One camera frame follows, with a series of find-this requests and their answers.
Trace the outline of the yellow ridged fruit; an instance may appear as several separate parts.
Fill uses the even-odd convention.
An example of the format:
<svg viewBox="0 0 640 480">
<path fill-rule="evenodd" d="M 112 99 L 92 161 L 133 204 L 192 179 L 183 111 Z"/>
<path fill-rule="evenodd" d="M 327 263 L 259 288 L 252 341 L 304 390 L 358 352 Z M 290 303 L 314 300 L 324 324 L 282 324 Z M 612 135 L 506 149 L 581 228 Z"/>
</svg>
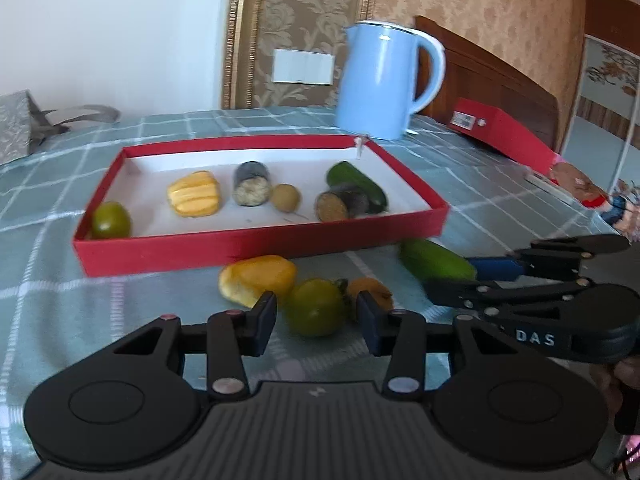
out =
<svg viewBox="0 0 640 480">
<path fill-rule="evenodd" d="M 297 266 L 277 255 L 250 258 L 225 266 L 219 274 L 218 289 L 224 298 L 252 308 L 264 292 L 273 292 L 278 302 L 294 288 Z"/>
<path fill-rule="evenodd" d="M 222 205 L 217 179 L 210 171 L 192 172 L 167 188 L 171 209 L 180 217 L 198 218 L 216 214 Z"/>
</svg>

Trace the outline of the small brown fruit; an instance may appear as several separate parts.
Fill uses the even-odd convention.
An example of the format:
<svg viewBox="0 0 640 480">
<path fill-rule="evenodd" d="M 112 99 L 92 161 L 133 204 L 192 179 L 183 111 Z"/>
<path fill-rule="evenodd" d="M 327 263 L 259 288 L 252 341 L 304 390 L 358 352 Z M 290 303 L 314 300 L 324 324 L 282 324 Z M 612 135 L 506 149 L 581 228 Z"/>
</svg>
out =
<svg viewBox="0 0 640 480">
<path fill-rule="evenodd" d="M 352 305 L 352 312 L 357 314 L 357 297 L 360 292 L 368 292 L 376 301 L 378 306 L 385 310 L 393 310 L 393 293 L 381 282 L 374 278 L 356 278 L 348 283 L 346 296 Z"/>
</svg>

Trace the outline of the green cucumber piece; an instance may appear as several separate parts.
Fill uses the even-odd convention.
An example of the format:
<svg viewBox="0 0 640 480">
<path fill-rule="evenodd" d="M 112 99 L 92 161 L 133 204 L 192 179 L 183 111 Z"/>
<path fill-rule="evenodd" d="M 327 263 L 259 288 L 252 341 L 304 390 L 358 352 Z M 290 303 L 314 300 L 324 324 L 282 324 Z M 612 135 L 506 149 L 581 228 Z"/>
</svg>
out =
<svg viewBox="0 0 640 480">
<path fill-rule="evenodd" d="M 360 188 L 367 195 L 369 214 L 380 214 L 387 209 L 387 196 L 382 188 L 346 160 L 338 162 L 328 170 L 326 183 L 329 186 L 349 184 Z"/>
<path fill-rule="evenodd" d="M 419 281 L 474 281 L 477 270 L 463 257 L 422 238 L 403 240 L 398 257 L 402 265 Z"/>
</svg>

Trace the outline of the green round fruit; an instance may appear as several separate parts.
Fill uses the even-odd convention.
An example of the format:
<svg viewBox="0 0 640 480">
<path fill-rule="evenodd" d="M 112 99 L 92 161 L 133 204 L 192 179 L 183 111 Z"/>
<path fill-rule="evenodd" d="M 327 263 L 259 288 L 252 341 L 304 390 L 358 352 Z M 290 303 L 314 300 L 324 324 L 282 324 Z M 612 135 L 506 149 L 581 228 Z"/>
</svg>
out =
<svg viewBox="0 0 640 480">
<path fill-rule="evenodd" d="M 286 297 L 283 313 L 288 328 L 299 336 L 331 336 L 346 323 L 343 294 L 337 284 L 311 278 L 296 285 Z"/>
<path fill-rule="evenodd" d="M 104 202 L 91 218 L 91 236 L 95 240 L 130 237 L 132 223 L 127 209 L 117 202 Z"/>
</svg>

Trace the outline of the red shallow cardboard tray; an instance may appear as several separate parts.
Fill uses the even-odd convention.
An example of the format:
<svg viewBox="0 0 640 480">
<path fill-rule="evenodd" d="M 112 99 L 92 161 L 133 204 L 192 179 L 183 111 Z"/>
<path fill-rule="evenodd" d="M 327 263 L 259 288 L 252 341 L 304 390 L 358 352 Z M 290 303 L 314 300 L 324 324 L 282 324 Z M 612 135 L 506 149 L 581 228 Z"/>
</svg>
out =
<svg viewBox="0 0 640 480">
<path fill-rule="evenodd" d="M 437 236 L 448 210 L 362 136 L 223 136 L 121 150 L 73 246 L 90 276 L 175 271 Z"/>
</svg>

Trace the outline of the small yellow-brown fruit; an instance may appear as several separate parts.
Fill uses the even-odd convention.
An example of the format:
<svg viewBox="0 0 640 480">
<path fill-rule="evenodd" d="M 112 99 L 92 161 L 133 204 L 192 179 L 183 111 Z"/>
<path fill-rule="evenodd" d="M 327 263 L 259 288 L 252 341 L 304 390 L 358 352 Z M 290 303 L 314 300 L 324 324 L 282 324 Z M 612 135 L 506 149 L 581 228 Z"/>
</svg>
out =
<svg viewBox="0 0 640 480">
<path fill-rule="evenodd" d="M 270 203 L 278 211 L 285 214 L 296 212 L 301 200 L 302 194 L 292 184 L 281 183 L 271 190 Z"/>
</svg>

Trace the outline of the red box lid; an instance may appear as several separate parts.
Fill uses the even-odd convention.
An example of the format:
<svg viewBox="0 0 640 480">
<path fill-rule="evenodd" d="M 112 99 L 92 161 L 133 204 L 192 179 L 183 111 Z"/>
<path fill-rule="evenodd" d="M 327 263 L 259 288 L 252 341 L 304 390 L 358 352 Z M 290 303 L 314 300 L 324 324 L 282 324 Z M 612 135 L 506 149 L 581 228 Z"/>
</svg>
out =
<svg viewBox="0 0 640 480">
<path fill-rule="evenodd" d="M 564 162 L 560 154 L 498 107 L 458 99 L 448 127 L 541 174 Z"/>
</svg>

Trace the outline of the light blue electric kettle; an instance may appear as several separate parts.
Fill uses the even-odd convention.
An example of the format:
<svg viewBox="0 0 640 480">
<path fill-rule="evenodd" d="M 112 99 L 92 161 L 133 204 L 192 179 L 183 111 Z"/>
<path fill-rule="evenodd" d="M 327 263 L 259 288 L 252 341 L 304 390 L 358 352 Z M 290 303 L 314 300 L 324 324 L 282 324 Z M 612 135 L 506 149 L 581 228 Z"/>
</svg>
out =
<svg viewBox="0 0 640 480">
<path fill-rule="evenodd" d="M 444 46 L 426 32 L 380 21 L 359 21 L 346 29 L 346 37 L 337 127 L 378 140 L 400 139 L 411 116 L 442 88 Z"/>
</svg>

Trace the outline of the grey patterned gift bag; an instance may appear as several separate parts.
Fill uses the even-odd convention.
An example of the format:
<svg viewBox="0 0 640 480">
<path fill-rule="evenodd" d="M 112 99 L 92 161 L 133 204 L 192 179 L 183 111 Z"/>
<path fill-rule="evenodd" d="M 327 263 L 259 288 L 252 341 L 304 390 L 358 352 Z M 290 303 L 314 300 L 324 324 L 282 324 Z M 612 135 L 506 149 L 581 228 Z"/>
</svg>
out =
<svg viewBox="0 0 640 480">
<path fill-rule="evenodd" d="M 25 158 L 50 136 L 70 131 L 76 122 L 112 124 L 120 118 L 117 108 L 79 105 L 56 110 L 42 110 L 29 91 L 1 97 L 1 165 Z"/>
</svg>

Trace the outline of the white wall switch panel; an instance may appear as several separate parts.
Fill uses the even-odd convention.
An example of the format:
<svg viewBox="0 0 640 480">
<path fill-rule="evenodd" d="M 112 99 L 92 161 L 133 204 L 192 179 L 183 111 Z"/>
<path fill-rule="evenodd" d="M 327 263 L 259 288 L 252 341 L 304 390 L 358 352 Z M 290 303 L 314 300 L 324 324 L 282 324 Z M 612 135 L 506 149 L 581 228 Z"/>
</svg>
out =
<svg viewBox="0 0 640 480">
<path fill-rule="evenodd" d="M 271 80 L 277 84 L 330 86 L 333 84 L 334 60 L 333 54 L 276 49 Z"/>
</svg>

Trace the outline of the gold picture frame moulding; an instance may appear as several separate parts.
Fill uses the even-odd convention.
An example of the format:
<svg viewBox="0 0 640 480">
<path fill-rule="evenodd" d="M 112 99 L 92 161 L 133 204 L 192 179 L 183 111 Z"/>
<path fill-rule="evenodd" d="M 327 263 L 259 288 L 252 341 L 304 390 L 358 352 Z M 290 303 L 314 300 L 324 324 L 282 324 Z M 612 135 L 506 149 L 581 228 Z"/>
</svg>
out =
<svg viewBox="0 0 640 480">
<path fill-rule="evenodd" d="M 346 61 L 346 28 L 373 0 L 230 0 L 224 43 L 224 108 L 336 104 Z M 277 81 L 276 54 L 309 52 L 332 64 L 329 81 Z"/>
</svg>

